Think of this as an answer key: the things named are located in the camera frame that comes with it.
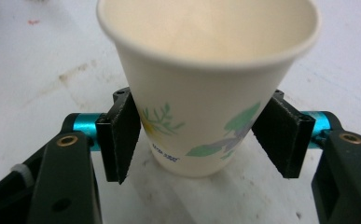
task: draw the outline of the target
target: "white paper cup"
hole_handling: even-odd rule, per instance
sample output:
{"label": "white paper cup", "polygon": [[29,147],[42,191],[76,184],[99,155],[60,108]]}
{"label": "white paper cup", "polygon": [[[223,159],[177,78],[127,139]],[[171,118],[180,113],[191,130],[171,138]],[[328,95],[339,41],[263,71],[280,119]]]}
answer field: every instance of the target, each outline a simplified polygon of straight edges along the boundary
{"label": "white paper cup", "polygon": [[309,0],[100,0],[97,13],[153,155],[191,177],[230,161],[320,27]]}

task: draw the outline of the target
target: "paper cup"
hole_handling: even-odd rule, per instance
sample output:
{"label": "paper cup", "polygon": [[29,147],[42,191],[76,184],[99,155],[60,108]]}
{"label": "paper cup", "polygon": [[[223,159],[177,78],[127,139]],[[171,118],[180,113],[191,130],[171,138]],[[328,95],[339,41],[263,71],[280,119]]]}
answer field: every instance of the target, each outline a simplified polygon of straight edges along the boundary
{"label": "paper cup", "polygon": [[100,0],[153,155],[207,176],[234,156],[320,19],[308,0]]}

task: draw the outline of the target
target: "blue joint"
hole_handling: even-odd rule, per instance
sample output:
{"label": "blue joint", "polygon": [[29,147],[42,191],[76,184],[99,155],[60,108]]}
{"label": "blue joint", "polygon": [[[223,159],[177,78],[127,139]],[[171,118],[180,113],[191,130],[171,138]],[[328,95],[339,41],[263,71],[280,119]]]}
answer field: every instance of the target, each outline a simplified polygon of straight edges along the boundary
{"label": "blue joint", "polygon": [[100,151],[101,148],[98,144],[98,134],[96,132],[95,121],[102,114],[79,114],[73,124],[73,131],[83,132],[93,141],[93,146],[90,147],[91,151]]}
{"label": "blue joint", "polygon": [[302,111],[301,113],[309,115],[316,120],[312,131],[311,142],[308,147],[319,147],[314,143],[314,141],[321,139],[322,137],[325,138],[322,136],[322,133],[324,133],[324,131],[331,130],[331,124],[329,123],[327,116],[321,111]]}

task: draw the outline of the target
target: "yellow-green plant print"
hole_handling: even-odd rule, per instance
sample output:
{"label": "yellow-green plant print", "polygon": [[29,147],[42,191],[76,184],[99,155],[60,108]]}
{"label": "yellow-green plant print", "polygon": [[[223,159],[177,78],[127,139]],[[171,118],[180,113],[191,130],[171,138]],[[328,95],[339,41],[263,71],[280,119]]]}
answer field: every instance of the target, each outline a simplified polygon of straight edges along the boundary
{"label": "yellow-green plant print", "polygon": [[142,122],[147,133],[163,133],[165,135],[177,134],[177,130],[183,127],[185,122],[174,122],[171,115],[171,107],[168,103],[161,108],[143,110]]}
{"label": "yellow-green plant print", "polygon": [[224,130],[227,131],[227,133],[224,136],[228,136],[230,133],[232,133],[233,136],[218,140],[213,144],[194,147],[187,153],[186,156],[206,157],[216,154],[224,149],[224,155],[221,159],[225,160],[228,158],[234,152],[234,147],[246,137],[251,125],[253,125],[253,122],[251,122],[252,118],[258,111],[259,107],[260,102],[242,111],[226,124]]}

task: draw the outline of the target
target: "cup rim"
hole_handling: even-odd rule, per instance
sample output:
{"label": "cup rim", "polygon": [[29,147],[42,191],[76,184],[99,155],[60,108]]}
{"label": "cup rim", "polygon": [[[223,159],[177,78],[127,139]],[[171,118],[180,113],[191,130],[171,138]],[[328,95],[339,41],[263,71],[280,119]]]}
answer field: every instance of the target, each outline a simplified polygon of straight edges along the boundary
{"label": "cup rim", "polygon": [[109,37],[111,41],[115,44],[119,42],[127,48],[131,49],[134,52],[138,52],[150,60],[160,61],[171,65],[178,66],[187,66],[189,68],[212,68],[215,70],[222,69],[255,69],[260,67],[267,67],[267,65],[274,65],[281,62],[292,61],[297,57],[306,53],[316,42],[317,37],[320,34],[322,20],[321,14],[318,10],[316,4],[313,0],[304,0],[305,2],[311,5],[313,10],[314,17],[316,19],[315,25],[312,30],[312,34],[300,42],[299,44],[293,46],[292,48],[282,50],[280,52],[273,53],[272,55],[266,57],[260,57],[254,60],[239,60],[239,61],[205,61],[205,60],[195,60],[188,59],[185,57],[176,57],[171,54],[160,52],[159,50],[154,50],[149,47],[145,47],[141,44],[138,44],[136,41],[132,41],[127,38],[125,35],[122,35],[117,29],[113,26],[110,26],[107,22],[107,18],[104,13],[104,3],[107,0],[98,0],[96,13],[100,26],[102,27],[104,33]]}

